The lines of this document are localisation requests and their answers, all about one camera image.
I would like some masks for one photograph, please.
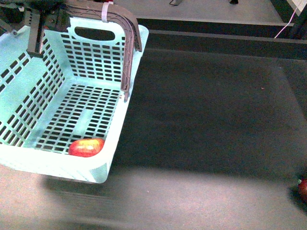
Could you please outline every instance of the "plastic basket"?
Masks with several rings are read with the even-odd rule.
[[[113,41],[75,27],[112,31]],[[139,26],[142,50],[148,30]],[[16,170],[102,183],[130,101],[120,90],[125,33],[116,23],[71,18],[67,33],[45,31],[43,58],[26,52],[30,27],[0,37],[0,163]],[[142,52],[134,51],[130,95]],[[93,157],[68,155],[73,141],[102,138]]]

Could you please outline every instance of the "pink cable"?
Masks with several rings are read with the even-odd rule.
[[[298,7],[296,7],[296,9],[294,10],[294,12],[293,12],[293,14],[292,14],[292,16],[291,16],[290,21],[288,22],[288,24],[284,26],[284,28],[275,36],[275,38],[277,38],[278,35],[280,35],[280,33],[291,23],[291,21],[292,21],[294,15],[295,15],[295,12],[296,12],[297,8],[298,8]]]

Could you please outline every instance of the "basket bottom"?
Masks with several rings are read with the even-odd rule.
[[[119,94],[118,87],[64,83],[23,147],[68,154],[76,140],[106,139]]]

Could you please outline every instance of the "red apple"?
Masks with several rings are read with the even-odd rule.
[[[298,193],[301,195],[302,199],[307,203],[307,179],[302,179],[301,183],[298,185]]]
[[[68,150],[68,154],[78,157],[92,157],[103,148],[105,141],[100,138],[81,139],[74,141]]]

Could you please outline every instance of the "floor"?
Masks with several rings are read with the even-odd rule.
[[[307,122],[287,81],[305,71],[147,49],[108,180],[0,167],[0,229],[305,230]]]
[[[179,6],[170,0],[114,0],[137,18],[186,20],[221,23],[282,23],[270,0],[183,0]]]

